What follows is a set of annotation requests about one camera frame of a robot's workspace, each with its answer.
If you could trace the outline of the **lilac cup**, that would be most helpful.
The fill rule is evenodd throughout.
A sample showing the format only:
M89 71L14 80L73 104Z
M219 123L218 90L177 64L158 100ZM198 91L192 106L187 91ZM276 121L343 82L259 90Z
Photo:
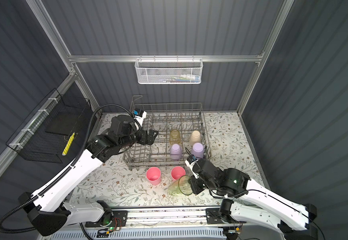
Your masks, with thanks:
M171 146L170 157L174 161L179 161L182 158L182 147L179 144L173 144Z
M204 157L204 151L205 149L202 143L194 143L192 146L191 153L197 159L202 159Z

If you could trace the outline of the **yellow transparent cup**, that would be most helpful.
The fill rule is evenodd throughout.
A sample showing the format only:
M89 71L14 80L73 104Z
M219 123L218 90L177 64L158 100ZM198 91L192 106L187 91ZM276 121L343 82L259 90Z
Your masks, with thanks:
M170 137L169 137L169 143L170 145L181 145L182 144L182 138L181 138L181 133L177 129L172 129L170 131Z

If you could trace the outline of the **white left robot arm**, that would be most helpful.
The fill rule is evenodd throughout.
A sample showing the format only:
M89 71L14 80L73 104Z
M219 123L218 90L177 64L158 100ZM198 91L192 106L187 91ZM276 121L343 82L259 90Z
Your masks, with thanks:
M102 135L90 138L92 123L99 110L101 107L93 111L84 142L77 155L44 186L31 194L24 193L20 196L21 205L0 219L1 233L20 234L37 231L47 237L67 225L82 225L84 222L101 222L105 226L110 224L112 210L104 201L70 207L64 202L65 197L109 158L126 152L134 144L151 146L159 132L144 130L142 125L147 113L135 109L133 112L126 110L126 114L113 117L110 128ZM4 227L4 221L20 210L25 210L32 226L22 229Z

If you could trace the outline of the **pink cup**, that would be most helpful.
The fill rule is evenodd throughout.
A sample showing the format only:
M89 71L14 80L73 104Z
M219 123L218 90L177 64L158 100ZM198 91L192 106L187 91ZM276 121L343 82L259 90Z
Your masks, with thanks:
M173 181L179 180L182 176L186 175L186 170L183 167L177 166L171 170L171 177Z
M147 170L146 177L150 184L156 186L161 182L161 170L157 167L151 167Z

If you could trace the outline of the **green transparent cup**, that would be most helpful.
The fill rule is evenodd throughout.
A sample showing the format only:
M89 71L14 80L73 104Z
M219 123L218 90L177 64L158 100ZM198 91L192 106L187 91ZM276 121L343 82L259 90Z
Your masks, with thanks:
M180 177L178 180L174 181L168 187L168 193L171 196L190 196L193 194L193 190L191 188L190 176L184 175Z

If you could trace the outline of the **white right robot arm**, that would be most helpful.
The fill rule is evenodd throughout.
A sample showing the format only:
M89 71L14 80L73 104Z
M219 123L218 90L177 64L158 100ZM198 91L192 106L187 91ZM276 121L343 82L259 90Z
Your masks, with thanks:
M283 235L286 240L317 240L314 224L317 208L297 204L264 188L249 175L234 168L221 170L206 159L193 155L186 159L193 176L193 194L204 190L221 200L219 216L225 223L253 223Z

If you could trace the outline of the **beige cup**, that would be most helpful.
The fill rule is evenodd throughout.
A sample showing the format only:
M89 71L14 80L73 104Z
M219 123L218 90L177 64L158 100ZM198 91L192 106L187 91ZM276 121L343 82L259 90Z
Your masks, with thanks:
M189 144L193 146L195 143L201 143L202 142L202 135L199 131L195 130L191 133Z

